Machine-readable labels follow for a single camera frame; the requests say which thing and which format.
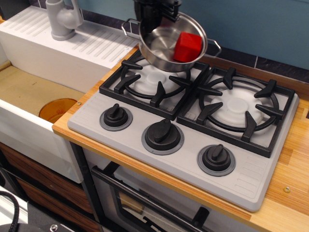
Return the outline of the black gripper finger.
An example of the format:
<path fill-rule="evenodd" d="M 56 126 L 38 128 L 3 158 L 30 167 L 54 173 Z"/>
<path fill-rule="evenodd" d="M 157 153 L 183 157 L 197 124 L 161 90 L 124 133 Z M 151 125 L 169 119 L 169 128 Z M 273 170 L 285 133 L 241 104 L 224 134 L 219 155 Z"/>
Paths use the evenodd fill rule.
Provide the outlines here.
<path fill-rule="evenodd" d="M 140 5 L 140 35 L 143 41 L 147 35 L 161 25 L 163 9 L 163 4 Z"/>

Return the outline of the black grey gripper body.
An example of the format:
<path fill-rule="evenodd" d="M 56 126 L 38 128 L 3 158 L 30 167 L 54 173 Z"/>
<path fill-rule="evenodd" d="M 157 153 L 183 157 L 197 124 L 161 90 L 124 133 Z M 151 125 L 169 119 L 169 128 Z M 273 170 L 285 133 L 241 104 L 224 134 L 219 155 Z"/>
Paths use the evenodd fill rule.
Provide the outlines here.
<path fill-rule="evenodd" d="M 161 19 L 166 18 L 172 22 L 178 19 L 178 11 L 181 0 L 135 0 L 134 11 L 136 18 L 142 19 Z"/>

